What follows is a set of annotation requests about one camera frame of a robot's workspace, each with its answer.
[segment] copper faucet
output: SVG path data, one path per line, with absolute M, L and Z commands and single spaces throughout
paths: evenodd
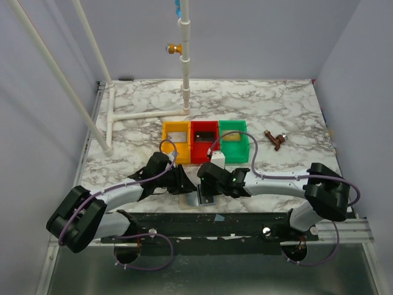
M 285 133 L 282 133 L 282 134 L 278 135 L 277 137 L 274 137 L 273 135 L 271 135 L 270 131 L 268 131 L 268 130 L 265 130 L 265 136 L 267 138 L 269 138 L 271 143 L 273 143 L 276 146 L 274 148 L 276 151 L 278 151 L 280 149 L 281 144 L 283 142 L 285 142 L 285 140 L 288 139 L 288 136 Z

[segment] marble table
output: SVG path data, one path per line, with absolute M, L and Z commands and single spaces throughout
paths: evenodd
M 177 80 L 116 82 L 115 111 L 144 112 L 181 108 L 182 98 Z M 123 181 L 143 167 L 161 141 L 164 121 L 246 120 L 249 133 L 259 144 L 256 167 L 266 171 L 293 171 L 320 162 L 339 172 L 335 150 L 330 142 L 321 109 L 311 81 L 191 81 L 191 112 L 188 116 L 137 119 L 116 122 L 113 132 L 114 155 L 106 157 L 93 140 L 88 151 L 82 185 L 97 189 Z M 106 132 L 108 92 L 105 92 L 97 127 Z M 276 152 L 263 134 L 288 134 L 288 141 Z M 251 143 L 251 155 L 254 144 Z M 227 166 L 235 167 L 249 164 Z M 188 165 L 189 178 L 198 182 L 198 166 Z M 219 203 L 183 210 L 179 196 L 151 195 L 122 207 L 132 212 L 286 212 L 304 202 L 302 199 L 263 195 L 232 199 L 220 196 Z

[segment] gray wall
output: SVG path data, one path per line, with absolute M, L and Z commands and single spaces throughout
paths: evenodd
M 344 176 L 359 184 L 356 208 L 371 222 L 393 289 L 393 2 L 363 0 L 317 78 Z
M 71 1 L 56 0 L 94 73 L 100 73 Z M 81 0 L 114 79 L 180 78 L 173 0 Z M 359 0 L 190 0 L 193 78 L 312 79 Z
M 90 110 L 96 84 L 72 35 L 49 2 L 22 3 Z M 45 223 L 72 186 L 87 128 L 5 1 L 0 40 L 0 294 L 34 294 Z

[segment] green bin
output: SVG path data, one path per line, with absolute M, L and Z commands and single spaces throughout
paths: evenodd
M 229 131 L 247 132 L 246 121 L 219 121 L 220 136 Z M 245 134 L 229 135 L 220 140 L 221 151 L 225 155 L 225 163 L 247 163 L 250 154 L 248 136 Z

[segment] white pipe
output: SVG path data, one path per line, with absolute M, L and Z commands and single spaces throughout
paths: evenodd
M 108 111 L 106 113 L 106 144 L 112 148 L 113 116 L 115 109 L 115 87 L 109 89 Z
M 182 64 L 183 84 L 183 110 L 187 114 L 190 112 L 190 17 L 189 17 L 189 0 L 180 1 L 180 10 L 182 17 L 179 22 L 182 35 L 182 55 L 180 61 Z
M 82 102 L 80 101 L 79 97 L 76 95 L 75 91 L 72 89 L 70 83 L 68 82 L 66 76 L 61 71 L 60 67 L 58 66 L 56 60 L 50 53 L 49 49 L 47 48 L 45 42 L 41 39 L 37 29 L 31 22 L 30 18 L 28 17 L 27 13 L 21 6 L 18 0 L 7 0 L 9 5 L 11 6 L 12 10 L 15 12 L 16 16 L 18 17 L 19 21 L 25 28 L 28 35 L 34 42 L 34 45 L 37 47 L 38 51 L 40 52 L 41 56 L 45 60 L 48 67 L 52 70 L 53 75 L 57 78 L 57 81 L 62 86 L 63 90 L 67 93 L 69 99 L 71 100 L 74 107 L 77 109 L 78 113 L 83 117 L 87 127 L 96 138 L 99 145 L 102 147 L 104 153 L 108 156 L 113 154 L 113 150 L 109 148 L 106 144 L 104 138 L 101 136 L 100 132 L 98 131 L 96 125 L 94 124 L 93 120 L 91 119 L 90 115 L 86 111 L 85 107 L 83 106 Z
M 134 114 L 114 114 L 114 121 L 130 120 L 130 119 L 141 119 L 151 117 L 163 117 L 163 116 L 176 116 L 176 115 L 187 115 L 188 112 L 183 109 L 177 109 L 174 111 L 153 111 L 153 112 L 136 112 Z
M 79 0 L 72 0 L 72 3 L 74 3 L 75 10 L 78 14 L 78 17 L 80 21 L 82 22 L 82 25 L 84 27 L 85 33 L 87 35 L 87 39 L 90 41 L 91 46 L 93 47 L 93 51 L 96 55 L 96 58 L 98 60 L 99 66 L 101 67 L 101 70 L 105 76 L 106 82 L 108 83 L 109 87 L 112 87 L 114 85 L 111 75 L 109 74 L 108 68 L 105 65 L 105 61 L 103 56 L 101 55 L 101 52 L 99 51 L 98 44 L 96 42 L 96 39 L 94 38 L 93 31 L 91 30 L 91 27 L 88 23 L 87 17 L 85 15 L 84 9 L 82 5 L 80 5 Z

